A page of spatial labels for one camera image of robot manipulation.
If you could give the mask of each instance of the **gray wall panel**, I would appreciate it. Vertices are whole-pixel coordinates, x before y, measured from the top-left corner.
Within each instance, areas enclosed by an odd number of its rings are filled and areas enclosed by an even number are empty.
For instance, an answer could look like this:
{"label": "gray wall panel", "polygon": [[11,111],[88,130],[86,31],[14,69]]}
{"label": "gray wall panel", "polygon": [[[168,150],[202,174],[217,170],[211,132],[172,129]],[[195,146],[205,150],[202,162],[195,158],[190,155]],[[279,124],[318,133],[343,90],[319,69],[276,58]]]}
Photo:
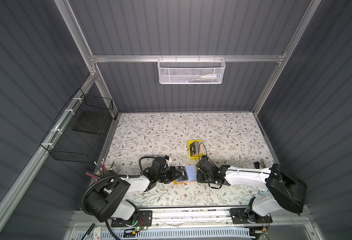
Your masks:
{"label": "gray wall panel", "polygon": [[[0,201],[88,75],[54,1],[0,1]],[[62,238],[92,168],[49,158],[0,239]]]}
{"label": "gray wall panel", "polygon": [[70,0],[94,55],[280,54],[308,2]]}
{"label": "gray wall panel", "polygon": [[259,118],[326,239],[352,238],[352,1],[322,1]]}
{"label": "gray wall panel", "polygon": [[155,63],[98,63],[120,112],[252,110],[275,63],[227,63],[222,84],[160,84]]}

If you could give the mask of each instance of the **red pencil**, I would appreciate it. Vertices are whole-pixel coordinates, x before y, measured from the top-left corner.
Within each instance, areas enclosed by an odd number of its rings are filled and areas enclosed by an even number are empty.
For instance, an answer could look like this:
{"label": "red pencil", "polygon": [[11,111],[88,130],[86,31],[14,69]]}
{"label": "red pencil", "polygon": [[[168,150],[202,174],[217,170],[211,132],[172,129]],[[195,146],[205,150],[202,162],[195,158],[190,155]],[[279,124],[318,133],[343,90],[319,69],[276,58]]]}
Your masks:
{"label": "red pencil", "polygon": [[105,168],[105,162],[103,160],[103,166],[104,166],[104,173],[106,173],[106,168]]}

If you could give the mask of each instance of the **floral tablecloth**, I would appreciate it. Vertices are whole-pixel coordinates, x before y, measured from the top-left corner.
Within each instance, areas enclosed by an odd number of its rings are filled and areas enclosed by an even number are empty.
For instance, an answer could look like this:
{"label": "floral tablecloth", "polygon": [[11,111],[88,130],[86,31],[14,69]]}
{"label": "floral tablecloth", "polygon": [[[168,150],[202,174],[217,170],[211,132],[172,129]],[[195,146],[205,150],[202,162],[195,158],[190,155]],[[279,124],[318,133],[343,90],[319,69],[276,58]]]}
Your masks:
{"label": "floral tablecloth", "polygon": [[[171,166],[196,164],[188,140],[199,139],[220,166],[253,168],[254,161],[271,166],[272,156],[252,113],[123,113],[106,163],[121,174],[140,172],[143,156],[170,156]],[[151,165],[144,159],[143,167]],[[138,206],[246,205],[257,189],[246,185],[211,189],[207,184],[161,184],[144,193],[127,194]]]}

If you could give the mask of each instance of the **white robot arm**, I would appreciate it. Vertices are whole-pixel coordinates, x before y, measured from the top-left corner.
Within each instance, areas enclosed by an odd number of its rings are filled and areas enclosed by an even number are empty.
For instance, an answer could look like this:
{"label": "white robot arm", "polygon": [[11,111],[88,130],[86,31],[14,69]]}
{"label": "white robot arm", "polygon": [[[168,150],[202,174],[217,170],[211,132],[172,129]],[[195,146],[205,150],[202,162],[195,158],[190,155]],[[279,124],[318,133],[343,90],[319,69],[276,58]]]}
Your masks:
{"label": "white robot arm", "polygon": [[302,213],[307,185],[280,164],[270,168],[244,169],[229,165],[215,166],[207,156],[202,156],[197,164],[198,182],[214,184],[211,188],[222,185],[250,185],[267,190],[250,199],[246,210],[253,222],[269,213],[286,209],[297,214]]}
{"label": "white robot arm", "polygon": [[[174,167],[165,164],[164,158],[154,159],[152,167],[142,176],[110,178],[94,186],[83,198],[84,208],[101,222],[108,218],[135,222],[139,210],[133,203],[124,199],[125,194],[147,191],[153,188],[157,181],[170,183],[180,176]],[[197,168],[198,182],[208,183],[214,189],[219,189],[222,185],[241,184],[267,190],[266,193],[250,199],[245,218],[252,222],[260,221],[269,213],[281,209],[297,214],[303,210],[306,184],[279,164],[263,169],[243,169],[229,165],[217,167],[207,156],[202,156]],[[116,175],[113,171],[107,174]]]}

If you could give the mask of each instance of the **small box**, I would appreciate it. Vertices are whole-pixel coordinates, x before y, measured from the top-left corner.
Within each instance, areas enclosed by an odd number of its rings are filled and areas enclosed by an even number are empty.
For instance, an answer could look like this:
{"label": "small box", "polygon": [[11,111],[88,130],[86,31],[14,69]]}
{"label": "small box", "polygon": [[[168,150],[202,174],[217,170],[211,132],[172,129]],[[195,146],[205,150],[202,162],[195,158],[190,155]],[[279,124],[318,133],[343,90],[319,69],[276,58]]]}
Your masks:
{"label": "small box", "polygon": [[93,229],[93,240],[102,240],[102,227]]}
{"label": "small box", "polygon": [[179,176],[174,181],[175,184],[182,184],[182,183],[197,181],[197,167],[196,167],[196,165],[176,166],[176,170],[181,173],[181,176]]}
{"label": "small box", "polygon": [[189,140],[189,156],[191,159],[199,159],[201,156],[206,155],[204,145],[201,140]]}

